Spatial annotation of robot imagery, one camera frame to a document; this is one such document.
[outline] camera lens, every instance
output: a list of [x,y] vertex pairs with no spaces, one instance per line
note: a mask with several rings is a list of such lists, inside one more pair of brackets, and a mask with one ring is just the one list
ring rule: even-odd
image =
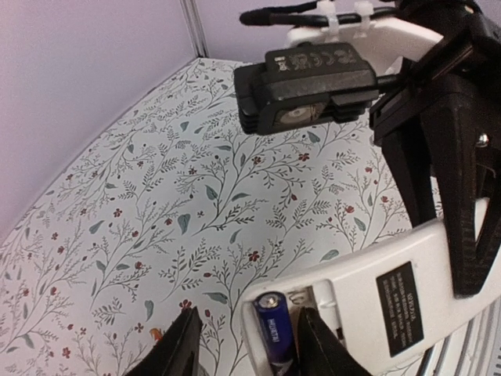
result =
[[275,117],[275,126],[309,125],[320,117],[325,108],[326,103],[315,103],[281,110]]

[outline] battery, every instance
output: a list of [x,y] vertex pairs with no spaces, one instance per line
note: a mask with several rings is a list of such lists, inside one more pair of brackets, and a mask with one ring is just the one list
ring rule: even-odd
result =
[[275,376],[299,375],[294,332],[290,323],[287,298],[279,292],[266,292],[254,300],[261,325],[268,362]]

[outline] black camera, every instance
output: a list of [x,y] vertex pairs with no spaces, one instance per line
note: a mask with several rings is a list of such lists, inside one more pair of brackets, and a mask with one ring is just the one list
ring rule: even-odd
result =
[[269,135],[335,121],[355,121],[398,76],[378,78],[349,43],[300,45],[235,70],[240,123]]

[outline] leaf pattern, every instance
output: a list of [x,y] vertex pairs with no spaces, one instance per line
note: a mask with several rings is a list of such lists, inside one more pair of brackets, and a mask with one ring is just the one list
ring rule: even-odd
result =
[[409,228],[366,117],[246,135],[239,65],[198,59],[158,85],[0,245],[0,374],[125,374],[193,306],[204,373],[249,374],[247,287]]

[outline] white plastic frame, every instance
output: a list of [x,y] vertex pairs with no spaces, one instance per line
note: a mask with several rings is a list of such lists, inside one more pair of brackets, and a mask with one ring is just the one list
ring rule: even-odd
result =
[[[486,200],[477,203],[477,232],[486,208]],[[391,357],[376,278],[407,262],[413,264],[424,339]],[[495,260],[482,291],[474,297],[455,298],[450,276],[445,227],[441,221],[434,220],[336,262],[305,270],[301,275],[250,287],[243,296],[240,313],[243,338],[254,371],[260,376],[272,376],[252,306],[253,300],[263,292],[281,291],[288,295],[292,291],[312,289],[315,292],[314,304],[326,324],[334,333],[340,325],[350,354],[371,374],[379,374],[447,337],[501,295],[499,258]],[[290,312],[297,311],[296,306],[288,303]]]
[[[341,42],[351,43],[360,56],[370,62],[378,76],[386,74],[400,56],[418,61],[443,38],[430,29],[394,17],[371,21],[364,38],[357,38],[359,30],[360,23],[340,25],[338,38]],[[286,48],[305,42],[331,42],[330,39],[328,27],[298,27],[287,34]]]

